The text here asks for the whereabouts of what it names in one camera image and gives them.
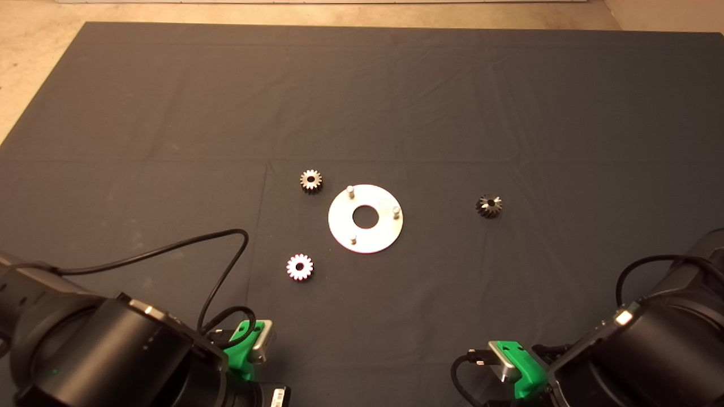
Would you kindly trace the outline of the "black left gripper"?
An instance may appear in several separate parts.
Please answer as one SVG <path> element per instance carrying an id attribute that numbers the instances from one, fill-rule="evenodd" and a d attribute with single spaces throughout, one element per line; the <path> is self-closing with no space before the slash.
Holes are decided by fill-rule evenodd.
<path id="1" fill-rule="evenodd" d="M 226 394 L 227 406 L 290 406 L 290 387 L 275 382 L 234 381 Z"/>

